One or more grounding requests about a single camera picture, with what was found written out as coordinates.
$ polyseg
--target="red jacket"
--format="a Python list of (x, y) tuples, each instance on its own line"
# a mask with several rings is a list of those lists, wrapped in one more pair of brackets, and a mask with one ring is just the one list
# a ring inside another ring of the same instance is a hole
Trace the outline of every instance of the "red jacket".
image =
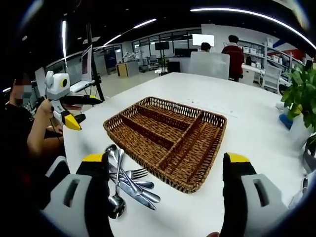
[(236, 45), (228, 45), (223, 48), (222, 53), (228, 54), (230, 56), (229, 77), (242, 75), (241, 65), (245, 62), (242, 49)]

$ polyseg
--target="potted plant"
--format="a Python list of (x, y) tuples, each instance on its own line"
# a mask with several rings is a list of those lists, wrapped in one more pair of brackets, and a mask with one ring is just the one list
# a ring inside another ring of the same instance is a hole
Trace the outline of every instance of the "potted plant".
[(316, 131), (316, 70), (294, 70), (287, 75), (292, 85), (284, 92), (281, 101), (289, 108), (287, 117), (293, 120), (290, 136), (301, 148)]

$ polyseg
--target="person in red jacket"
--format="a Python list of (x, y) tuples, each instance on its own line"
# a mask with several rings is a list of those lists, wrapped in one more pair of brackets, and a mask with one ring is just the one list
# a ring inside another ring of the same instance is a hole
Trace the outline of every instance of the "person in red jacket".
[(237, 46), (239, 41), (237, 36), (230, 35), (228, 37), (229, 45), (223, 48), (222, 53), (228, 54), (230, 56), (229, 64), (229, 78), (234, 81), (239, 81), (242, 78), (242, 68), (241, 65), (245, 62), (245, 58), (242, 49)]

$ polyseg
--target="woven cutlery tray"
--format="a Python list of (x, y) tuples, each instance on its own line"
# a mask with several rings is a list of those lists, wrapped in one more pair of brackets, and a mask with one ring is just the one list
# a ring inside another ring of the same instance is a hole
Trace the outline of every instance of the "woven cutlery tray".
[(194, 193), (211, 170), (226, 124), (222, 115), (147, 97), (103, 126), (154, 176), (181, 192)]

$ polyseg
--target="white flower pot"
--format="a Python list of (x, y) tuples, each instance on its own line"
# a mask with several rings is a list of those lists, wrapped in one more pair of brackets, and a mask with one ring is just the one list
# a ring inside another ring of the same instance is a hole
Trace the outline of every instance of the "white flower pot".
[(311, 125), (305, 128), (302, 114), (294, 118), (293, 125), (290, 129), (290, 137), (296, 148), (302, 148), (312, 133), (313, 129)]

